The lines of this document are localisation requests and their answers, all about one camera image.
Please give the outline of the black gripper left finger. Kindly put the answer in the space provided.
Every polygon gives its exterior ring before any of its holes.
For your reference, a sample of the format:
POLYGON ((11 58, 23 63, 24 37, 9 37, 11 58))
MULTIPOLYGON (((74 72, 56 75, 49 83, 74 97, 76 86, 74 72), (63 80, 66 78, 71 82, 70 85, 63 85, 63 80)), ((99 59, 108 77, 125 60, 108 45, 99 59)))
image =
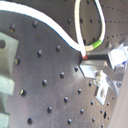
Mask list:
POLYGON ((83 59, 81 63, 85 64, 86 62, 98 62, 98 61, 104 61, 107 65, 110 65, 109 51, 102 50, 102 51, 88 52, 86 58, 83 59))

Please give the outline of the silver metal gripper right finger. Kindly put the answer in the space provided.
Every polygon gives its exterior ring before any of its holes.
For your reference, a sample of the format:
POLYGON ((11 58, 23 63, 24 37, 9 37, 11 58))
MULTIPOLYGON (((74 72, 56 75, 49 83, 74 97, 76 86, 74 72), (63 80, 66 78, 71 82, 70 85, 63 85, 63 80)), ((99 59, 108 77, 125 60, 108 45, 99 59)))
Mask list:
POLYGON ((124 76, 124 68, 109 68, 105 62, 82 62, 80 69, 86 78, 91 78, 96 85, 95 98, 104 105, 108 89, 119 95, 124 76))

